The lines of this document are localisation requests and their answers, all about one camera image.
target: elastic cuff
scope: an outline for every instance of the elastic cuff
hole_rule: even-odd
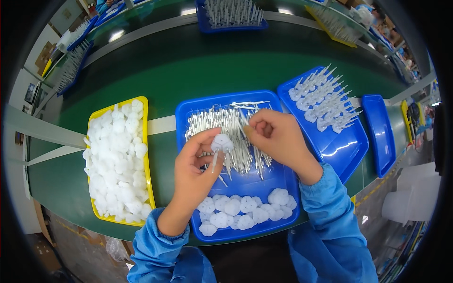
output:
[[[151,211],[151,213],[148,215],[148,218],[146,219],[146,225],[152,229],[154,235],[161,241],[171,244],[171,245],[176,244],[177,242],[179,242],[179,240],[184,240],[184,239],[188,238],[189,232],[190,232],[189,224],[187,224],[184,232],[182,232],[178,236],[174,236],[174,237],[164,235],[159,231],[159,229],[157,228],[157,219],[162,214],[164,209],[165,209],[164,207],[159,207],[159,208],[153,209]]]
[[[323,168],[323,176],[317,183],[307,186],[299,181],[299,188],[304,194],[311,195],[317,193],[319,190],[331,187],[332,183],[336,183],[338,176],[332,166],[324,162],[320,162],[319,165]]]

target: hand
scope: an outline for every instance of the hand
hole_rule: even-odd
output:
[[[174,237],[184,232],[193,211],[217,180],[223,168],[224,154],[219,152],[212,173],[214,156],[202,156],[202,153],[212,152],[212,140],[221,130],[213,128],[194,135],[176,157],[173,198],[157,220],[157,227],[162,234]],[[202,172],[199,168],[208,163],[209,167]]]
[[[305,185],[314,185],[323,168],[309,152],[299,124],[291,114],[261,109],[244,126],[249,140],[277,162],[293,169]]]

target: yellow tray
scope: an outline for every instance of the yellow tray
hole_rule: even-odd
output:
[[[118,106],[121,107],[124,104],[131,103],[134,99],[138,99],[143,103],[143,143],[146,146],[148,146],[148,99],[144,96],[139,96],[139,97],[131,98],[129,100],[120,102],[120,103],[118,103]],[[88,128],[90,128],[91,119],[95,119],[95,118],[102,116],[102,114],[106,113],[108,110],[113,111],[114,107],[115,107],[115,105],[112,105],[112,106],[98,110],[98,111],[94,112],[93,114],[91,114],[90,119],[88,120]],[[143,162],[145,163],[146,186],[148,188],[148,195],[149,195],[149,199],[146,202],[149,203],[149,205],[151,205],[152,209],[155,209],[156,204],[154,202],[153,188],[151,186],[151,174],[149,172],[148,152],[146,152],[145,157],[143,158]],[[91,199],[91,205],[93,207],[94,214],[96,215],[97,218],[99,218],[101,220],[110,221],[110,222],[114,222],[114,223],[120,223],[120,224],[126,224],[126,225],[132,225],[132,226],[138,226],[138,227],[142,227],[145,225],[144,220],[142,220],[140,222],[128,223],[125,220],[122,220],[120,222],[115,221],[114,216],[109,216],[109,217],[100,216],[99,213],[97,212],[96,206],[94,205],[94,198]]]
[[[407,102],[406,100],[403,100],[403,102],[401,103],[401,112],[403,112],[403,118],[404,118],[404,123],[406,124],[406,130],[407,130],[407,136],[408,136],[408,140],[409,140],[409,143],[413,143],[413,139],[412,139],[412,133],[410,131],[410,123],[411,121],[409,121],[407,119],[407,110],[409,109],[409,107],[407,106]]]
[[[424,111],[423,111],[423,107],[422,107],[422,105],[420,104],[420,102],[417,102],[417,106],[419,107],[419,121],[420,121],[420,125],[425,126],[425,125],[426,125],[426,121],[425,121],[425,119],[424,119]]]
[[[336,42],[342,43],[342,44],[347,45],[349,47],[357,48],[357,45],[355,43],[348,43],[346,41],[343,41],[341,39],[336,38],[333,34],[331,34],[330,31],[324,25],[324,23],[315,15],[315,13],[312,11],[310,6],[305,5],[305,9],[318,22],[318,24],[327,33],[327,35],[330,37],[331,40],[335,40]]]

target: workbench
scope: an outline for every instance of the workbench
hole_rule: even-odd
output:
[[[161,9],[173,10],[175,6]],[[158,18],[162,17],[155,6],[151,11],[150,15],[156,13]],[[323,31],[306,26],[278,21],[270,22],[269,26],[260,32],[206,35],[199,32],[195,23],[141,37],[84,68],[77,84],[65,94],[59,116],[52,123],[86,134],[91,113],[136,96],[148,98],[149,120],[172,116],[178,103],[184,100],[257,89],[276,92],[277,86],[288,79],[330,63],[338,67],[336,73],[343,75],[348,89],[357,97],[381,94],[389,99],[406,88],[390,64],[363,48],[336,43]],[[99,42],[103,38],[94,39],[95,46],[102,46]],[[396,152],[401,154],[408,143],[403,116],[399,106],[388,106],[387,110]],[[361,114],[359,118],[370,139],[364,116]],[[150,135],[148,145],[154,198],[157,206],[165,206],[173,195],[176,133]],[[30,138],[29,160],[59,146]],[[377,178],[372,151],[370,142],[363,161],[346,183],[349,196],[356,195]],[[139,227],[95,217],[84,167],[81,152],[29,166],[31,196],[69,222],[99,234],[132,241]],[[303,209],[297,209],[301,210],[298,220],[280,230],[308,220]],[[191,234],[188,245],[212,244],[201,242]]]

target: blue tray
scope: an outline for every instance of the blue tray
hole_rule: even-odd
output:
[[[389,114],[384,100],[377,94],[362,96],[362,108],[370,128],[376,172],[382,178],[396,162],[395,138]]]
[[[107,17],[107,11],[104,12],[100,17],[99,19],[97,20],[97,22],[94,24],[95,27],[98,27],[100,26],[101,24],[105,23],[106,21],[110,20],[111,18],[115,17],[116,15],[118,15],[119,12],[121,12],[124,7],[126,7],[126,3],[122,3],[120,6],[118,6],[118,10],[111,14],[110,16]]]
[[[198,26],[202,33],[212,34],[212,33],[219,33],[219,32],[223,32],[223,31],[233,31],[233,30],[259,30],[259,29],[267,29],[269,27],[266,20],[263,19],[261,21],[261,26],[259,26],[259,27],[241,26],[241,27],[228,27],[228,28],[212,29],[211,25],[209,24],[209,18],[206,16],[206,10],[204,9],[204,0],[195,0],[195,8],[197,8]]]
[[[79,69],[77,70],[74,80],[70,84],[68,84],[67,87],[63,88],[59,93],[57,93],[57,97],[63,95],[63,93],[65,91],[67,91],[70,87],[72,87],[77,82],[77,79],[79,78],[79,75],[80,75],[80,71],[82,70],[83,65],[85,65],[85,61],[88,58],[88,53],[90,52],[91,47],[93,47],[93,44],[94,44],[94,40],[90,41],[90,45],[88,46],[87,51],[85,52],[85,55],[83,56],[82,61],[80,62],[80,66],[79,66]]]
[[[304,118],[303,111],[296,107],[296,102],[289,97],[288,90],[293,88],[297,81],[303,77],[305,79],[315,71],[321,71],[324,67],[319,66],[300,76],[295,77],[277,88],[277,94],[288,110],[296,117],[308,142],[311,144],[318,161],[332,165],[333,169],[340,177],[343,184],[349,179],[359,166],[361,160],[368,150],[368,138],[359,119],[354,121],[354,125],[344,129],[337,134],[329,126],[325,131],[320,132],[315,123],[310,123]]]
[[[232,102],[241,101],[270,101],[270,105],[272,106],[273,110],[280,112],[282,111],[280,100],[278,99],[277,95],[268,90],[229,93],[183,101],[176,107],[175,111],[178,152],[181,151],[184,144],[186,143],[184,134],[186,133],[188,127],[187,119],[192,113],[196,113],[199,110],[209,110],[213,105],[216,105],[217,108],[221,106],[228,107],[228,105]],[[290,195],[294,196],[297,202],[297,207],[293,210],[293,215],[288,219],[281,219],[279,221],[268,220],[246,230],[233,230],[230,227],[218,229],[217,232],[211,237],[205,237],[198,229],[201,225],[201,221],[199,212],[198,210],[196,210],[191,218],[193,228],[192,231],[195,236],[201,241],[212,243],[246,238],[285,227],[297,220],[299,216],[299,210],[301,209],[301,202],[296,174],[289,167],[273,160],[270,168],[265,166],[263,172],[263,181],[261,180],[259,174],[257,173],[257,170],[255,169],[255,163],[253,163],[251,167],[252,169],[247,175],[242,175],[235,170],[232,170],[232,181],[230,181],[227,175],[222,175],[228,187],[225,187],[225,185],[220,180],[216,180],[208,196],[212,197],[215,194],[227,195],[229,197],[235,194],[241,197],[258,196],[261,198],[263,203],[266,203],[267,196],[272,192],[273,189],[277,187],[285,188],[288,190]]]
[[[99,18],[99,15],[96,15],[90,20],[90,23],[87,26],[87,29],[83,32],[83,34],[76,41],[74,41],[73,44],[69,45],[66,48],[67,51],[72,51],[80,42],[82,42],[85,39],[85,37],[88,35],[88,33],[94,27],[94,25],[95,25],[95,23],[96,23],[98,18]]]

